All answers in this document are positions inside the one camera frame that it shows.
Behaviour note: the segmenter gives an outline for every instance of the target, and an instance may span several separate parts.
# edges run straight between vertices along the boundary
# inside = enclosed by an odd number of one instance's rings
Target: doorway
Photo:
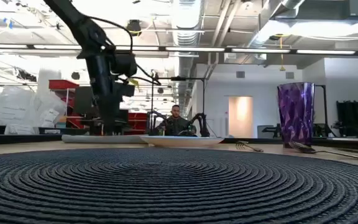
[[[254,101],[251,96],[229,97],[229,135],[235,138],[254,136]]]

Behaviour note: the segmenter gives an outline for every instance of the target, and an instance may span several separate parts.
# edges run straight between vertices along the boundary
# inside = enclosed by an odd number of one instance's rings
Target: exposed ceiling duct
[[[340,32],[344,26],[357,23],[358,0],[270,0],[259,14],[259,26],[251,41],[241,47],[261,48],[277,34],[300,35],[300,30],[308,29],[306,32],[310,33],[314,32],[312,28],[319,29],[323,25]],[[266,54],[225,54],[225,63],[261,64],[266,59]]]
[[[173,0],[174,15],[172,26],[176,29],[183,29],[173,33],[173,41],[177,46],[197,46],[200,42],[200,33],[192,32],[192,29],[201,28],[201,16],[204,11],[204,0]],[[180,77],[190,77],[190,71],[193,66],[193,57],[179,57],[176,64],[177,73]],[[192,88],[192,82],[179,82],[178,96],[180,108],[185,110],[187,91]]]

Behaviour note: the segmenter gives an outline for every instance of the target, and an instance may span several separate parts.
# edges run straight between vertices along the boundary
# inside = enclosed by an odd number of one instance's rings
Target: round placemat
[[[0,223],[358,223],[358,166],[206,149],[5,154]]]

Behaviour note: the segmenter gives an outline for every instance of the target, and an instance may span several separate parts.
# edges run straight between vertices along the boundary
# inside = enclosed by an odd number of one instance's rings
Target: ceiling
[[[261,26],[259,15],[262,12],[262,6],[266,7],[268,2],[267,0],[252,0],[238,4],[231,21],[229,15],[236,5],[236,1],[231,2],[226,20],[218,35],[224,33],[222,30],[225,24],[229,23],[227,25],[229,30],[223,38],[222,46],[239,46],[249,43],[254,32]],[[199,45],[210,46],[226,1],[204,0],[202,2],[204,11],[201,16],[201,27],[193,32],[201,33]],[[306,0],[304,4],[311,4],[311,2],[317,2],[317,0]],[[183,19],[186,17],[186,15],[177,14],[178,11],[171,0],[140,0],[137,3],[123,0],[73,0],[73,4],[83,14],[114,21],[122,26],[125,26],[130,19],[140,20],[143,31],[141,35],[134,37],[134,45],[174,45],[174,33],[178,30],[173,28],[173,20],[176,17],[183,17]],[[129,38],[123,30],[103,22],[97,23],[104,28],[114,44],[129,45]],[[0,44],[72,45],[76,44],[76,40],[68,27],[49,10],[43,0],[0,0]],[[324,50],[358,49],[358,39],[346,41],[319,40],[299,35],[286,35],[282,38],[281,46],[279,40],[268,40],[262,47]],[[0,50],[0,83],[24,82],[18,80],[14,75],[15,68],[24,69],[37,76],[39,68],[49,60],[62,70],[64,79],[71,80],[72,72],[80,72],[80,80],[72,81],[83,85],[88,84],[86,64],[84,60],[75,59],[76,55],[78,55],[77,50]],[[180,55],[166,52],[143,52],[137,54],[137,62],[147,72],[157,70],[161,77],[172,77],[177,75],[175,68],[177,68],[178,61],[181,59],[178,56]],[[196,55],[195,64],[206,64],[207,58],[208,54]],[[267,60],[258,64],[267,67],[283,63],[303,68],[320,58],[321,56],[285,55],[282,61],[280,55],[268,55]],[[223,54],[219,57],[219,63],[224,63]],[[146,77],[140,71],[138,71],[137,76]],[[183,88],[183,86],[171,81],[166,81],[163,85],[165,87],[164,93],[155,98],[156,104],[154,106],[160,112],[169,112],[171,105],[177,103],[179,98],[191,97],[191,89],[184,92],[180,91],[179,88]],[[140,87],[136,92],[137,96],[127,99],[124,107],[139,110],[150,108],[151,105],[148,100],[150,94],[150,84],[140,81]]]

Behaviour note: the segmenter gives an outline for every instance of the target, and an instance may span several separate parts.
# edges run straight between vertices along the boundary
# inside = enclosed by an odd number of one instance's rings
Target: ceiling light
[[[116,46],[117,50],[130,50],[130,46]],[[139,50],[139,51],[158,51],[158,47],[153,46],[135,46],[132,50]]]
[[[255,53],[255,54],[287,54],[290,53],[290,50],[286,49],[231,49],[232,52],[242,52],[242,53]]]
[[[24,44],[0,44],[0,49],[27,49]]]
[[[222,47],[166,47],[166,51],[171,52],[223,52]]]
[[[320,55],[352,55],[354,50],[298,50],[298,54],[320,54]]]
[[[79,45],[34,45],[36,49],[81,50]]]

